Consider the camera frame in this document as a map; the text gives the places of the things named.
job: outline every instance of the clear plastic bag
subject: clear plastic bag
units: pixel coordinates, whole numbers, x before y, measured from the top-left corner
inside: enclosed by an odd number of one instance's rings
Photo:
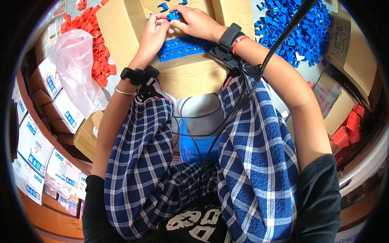
[[[57,67],[63,89],[85,119],[105,110],[108,101],[92,79],[92,36],[84,30],[70,30],[58,37],[49,55]]]

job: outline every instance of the t-shirt sleeve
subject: t-shirt sleeve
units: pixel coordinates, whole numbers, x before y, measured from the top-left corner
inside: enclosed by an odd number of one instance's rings
[[[289,242],[333,243],[340,227],[339,179],[333,155],[314,160],[297,181],[297,221]]]
[[[85,242],[127,242],[115,232],[105,211],[104,180],[96,175],[86,178],[86,196],[82,215]]]

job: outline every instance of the silver bangle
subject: silver bangle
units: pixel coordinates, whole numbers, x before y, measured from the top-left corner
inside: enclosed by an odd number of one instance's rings
[[[115,91],[118,92],[118,93],[121,93],[121,94],[124,94],[124,95],[137,95],[138,93],[126,93],[126,92],[122,92],[120,90],[117,89],[117,86],[115,87]]]

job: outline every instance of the red bracelet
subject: red bracelet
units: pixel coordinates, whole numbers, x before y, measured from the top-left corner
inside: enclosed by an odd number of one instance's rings
[[[249,37],[249,36],[243,36],[242,38],[236,40],[235,45],[232,47],[232,54],[235,55],[235,48],[237,47],[237,44],[238,44],[239,42],[241,42],[243,39],[246,39],[246,38],[250,38],[250,37]]]

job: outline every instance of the leg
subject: leg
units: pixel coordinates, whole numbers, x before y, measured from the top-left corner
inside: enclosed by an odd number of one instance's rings
[[[254,80],[247,84],[251,89]],[[220,95],[224,115],[242,91],[234,78]],[[290,134],[262,80],[222,134],[218,195],[236,242],[287,241],[296,221],[297,159]]]
[[[136,240],[198,195],[199,164],[170,167],[173,156],[173,103],[167,99],[135,99],[116,138],[105,176],[104,201],[108,219],[124,238]],[[203,194],[216,192],[213,183]]]

